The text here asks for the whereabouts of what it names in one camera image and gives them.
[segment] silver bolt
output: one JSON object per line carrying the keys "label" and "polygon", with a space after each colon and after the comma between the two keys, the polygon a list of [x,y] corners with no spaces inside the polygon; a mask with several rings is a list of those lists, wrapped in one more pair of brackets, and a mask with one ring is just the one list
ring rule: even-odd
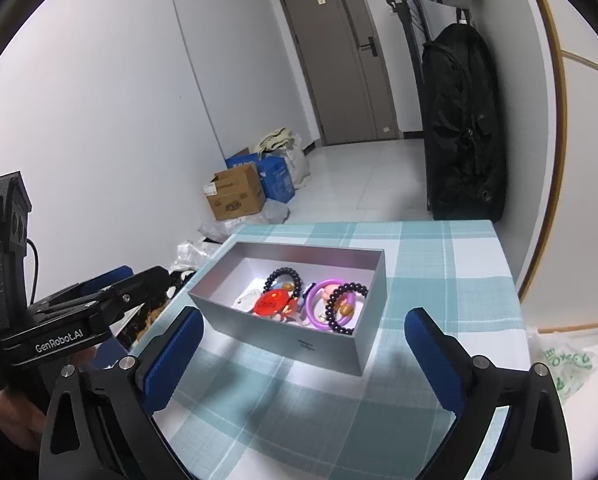
{"label": "silver bolt", "polygon": [[548,367],[543,363],[537,363],[533,369],[535,370],[535,373],[541,377],[546,377],[548,375]]}
{"label": "silver bolt", "polygon": [[65,365],[61,369],[61,375],[63,377],[70,377],[74,373],[74,365]]}
{"label": "silver bolt", "polygon": [[134,366],[134,364],[136,362],[137,362],[137,359],[135,359],[131,355],[128,355],[128,356],[122,358],[121,361],[119,361],[119,368],[121,368],[122,370],[129,370],[130,368],[132,368]]}
{"label": "silver bolt", "polygon": [[479,368],[480,370],[486,370],[490,366],[490,361],[487,357],[483,355],[476,355],[473,357],[473,365]]}

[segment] black beaded bracelet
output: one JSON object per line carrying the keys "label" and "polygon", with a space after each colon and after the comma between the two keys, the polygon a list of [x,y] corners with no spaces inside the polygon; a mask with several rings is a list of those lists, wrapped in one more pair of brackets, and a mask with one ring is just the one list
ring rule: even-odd
{"label": "black beaded bracelet", "polygon": [[301,278],[299,277],[299,273],[290,267],[281,267],[281,269],[277,269],[275,272],[269,275],[268,279],[266,280],[266,284],[263,286],[263,291],[269,292],[272,288],[272,284],[279,276],[290,276],[293,279],[295,288],[293,289],[293,293],[290,295],[290,299],[296,298],[298,300],[299,296],[301,295]]}
{"label": "black beaded bracelet", "polygon": [[342,294],[348,294],[349,292],[358,292],[364,298],[368,295],[368,289],[365,285],[361,285],[361,283],[344,283],[330,295],[326,302],[326,321],[328,322],[328,326],[333,332],[345,335],[352,335],[354,328],[345,328],[337,323],[334,306]]}

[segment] purple bangle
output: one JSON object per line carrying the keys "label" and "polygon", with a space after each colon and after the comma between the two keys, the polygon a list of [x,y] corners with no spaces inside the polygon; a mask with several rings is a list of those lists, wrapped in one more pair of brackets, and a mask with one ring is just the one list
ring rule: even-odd
{"label": "purple bangle", "polygon": [[[316,293],[328,285],[343,285],[344,283],[345,282],[343,282],[342,280],[326,280],[325,282],[317,283],[317,285],[315,285],[315,286],[313,286],[313,288],[311,288],[310,293],[308,294],[308,297],[305,300],[304,308],[305,308],[305,313],[308,316],[308,319],[310,320],[310,322],[314,326],[316,326],[319,330],[326,331],[326,330],[331,330],[331,329],[330,329],[330,326],[328,325],[328,323],[320,322],[314,315],[313,300],[314,300]],[[354,306],[355,305],[355,293],[349,292],[347,300],[348,300],[349,304]],[[353,314],[351,313],[351,314],[348,314],[348,316],[341,318],[339,325],[346,326],[352,320],[352,316],[353,316]]]}

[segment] cardboard box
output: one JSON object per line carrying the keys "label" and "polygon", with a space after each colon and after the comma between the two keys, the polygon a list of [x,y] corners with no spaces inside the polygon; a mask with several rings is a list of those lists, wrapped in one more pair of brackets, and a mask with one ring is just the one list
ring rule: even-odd
{"label": "cardboard box", "polygon": [[258,213],[266,201],[254,164],[215,173],[204,193],[217,220]]}
{"label": "cardboard box", "polygon": [[[360,376],[372,348],[387,289],[381,250],[238,242],[210,263],[190,297],[215,330],[290,359]],[[306,283],[338,278],[369,288],[347,328],[352,336],[281,323],[232,308],[249,288],[263,287],[279,267],[292,267]]]}
{"label": "cardboard box", "polygon": [[293,186],[284,158],[271,155],[259,160],[259,156],[252,153],[250,155],[235,155],[225,159],[228,168],[236,168],[251,162],[257,165],[259,179],[266,198],[284,204],[290,202],[290,199],[295,196],[295,186]]}

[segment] tablecloth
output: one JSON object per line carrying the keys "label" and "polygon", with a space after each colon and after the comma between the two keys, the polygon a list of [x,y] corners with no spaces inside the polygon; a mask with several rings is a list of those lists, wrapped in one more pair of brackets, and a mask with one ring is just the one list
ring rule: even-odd
{"label": "tablecloth", "polygon": [[[260,350],[206,323],[169,407],[156,415],[201,480],[416,478],[453,415],[439,406],[405,341],[403,318],[413,307],[425,307],[468,353],[500,367],[530,366],[519,300],[488,221],[247,225],[214,259],[238,241],[383,249],[388,298],[362,377]],[[135,354],[192,304],[188,290],[212,264]],[[505,413],[496,413],[468,478],[481,478]]]}

